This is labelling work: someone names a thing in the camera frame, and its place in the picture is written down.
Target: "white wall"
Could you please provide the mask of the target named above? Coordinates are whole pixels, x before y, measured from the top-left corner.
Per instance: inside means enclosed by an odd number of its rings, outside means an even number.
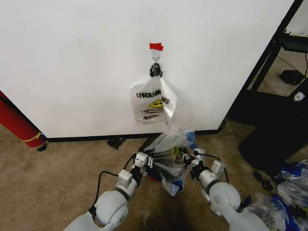
[[[292,2],[2,0],[0,88],[47,137],[160,132],[129,89],[162,42],[174,124],[217,129]]]
[[[308,0],[304,0],[287,26],[287,33],[308,37]]]

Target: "crumpled plastic bag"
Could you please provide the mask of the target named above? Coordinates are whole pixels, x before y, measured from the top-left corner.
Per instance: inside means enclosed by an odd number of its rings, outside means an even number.
[[[256,214],[270,230],[285,231],[288,214],[279,199],[256,193],[257,201],[247,209]]]
[[[130,98],[137,123],[170,122],[178,100],[160,76],[133,85]]]
[[[190,148],[195,148],[194,131],[171,128],[144,149],[153,157],[153,167],[157,168],[162,184],[171,196],[184,190],[186,169],[182,155]]]

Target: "smiley face logo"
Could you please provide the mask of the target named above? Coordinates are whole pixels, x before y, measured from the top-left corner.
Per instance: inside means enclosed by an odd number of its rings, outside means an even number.
[[[162,108],[163,107],[163,100],[156,100],[149,105],[151,108]]]

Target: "red cylinder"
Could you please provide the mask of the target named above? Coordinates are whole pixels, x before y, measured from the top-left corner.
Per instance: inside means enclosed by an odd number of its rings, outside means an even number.
[[[46,141],[45,136],[22,113],[14,109],[1,91],[0,123],[30,147],[40,146]]]

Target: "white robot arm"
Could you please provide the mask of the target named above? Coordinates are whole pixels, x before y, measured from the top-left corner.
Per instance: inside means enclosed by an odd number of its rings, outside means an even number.
[[[147,162],[148,155],[138,153],[131,172],[123,169],[118,174],[115,189],[104,192],[86,214],[76,218],[64,231],[111,231],[121,224],[128,215],[128,201],[135,194],[142,176],[146,175],[144,166]]]
[[[232,185],[220,182],[219,179],[225,164],[215,160],[209,169],[204,166],[205,151],[196,149],[195,155],[197,158],[190,163],[192,177],[200,181],[202,195],[210,203],[213,212],[224,216],[230,231],[270,231],[257,215],[247,209],[238,211],[241,204],[240,194]]]

